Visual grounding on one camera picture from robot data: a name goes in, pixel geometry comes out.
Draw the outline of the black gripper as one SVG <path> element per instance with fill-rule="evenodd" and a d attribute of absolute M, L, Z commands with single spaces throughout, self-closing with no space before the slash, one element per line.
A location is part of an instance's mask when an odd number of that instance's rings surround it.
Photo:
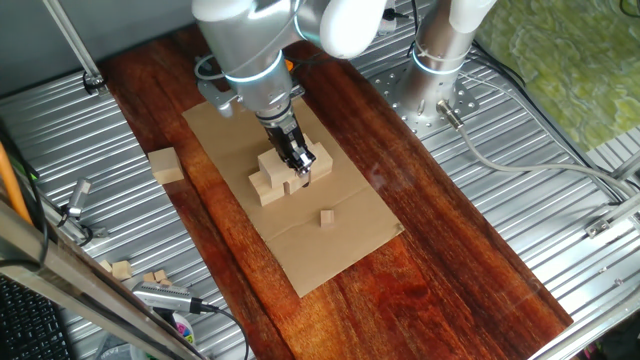
<path fill-rule="evenodd" d="M 270 141 L 280 155 L 285 156 L 286 164 L 299 177 L 306 176 L 316 160 L 309 144 L 303 144 L 303 136 L 294 115 L 284 115 L 277 119 L 263 121 Z"/>

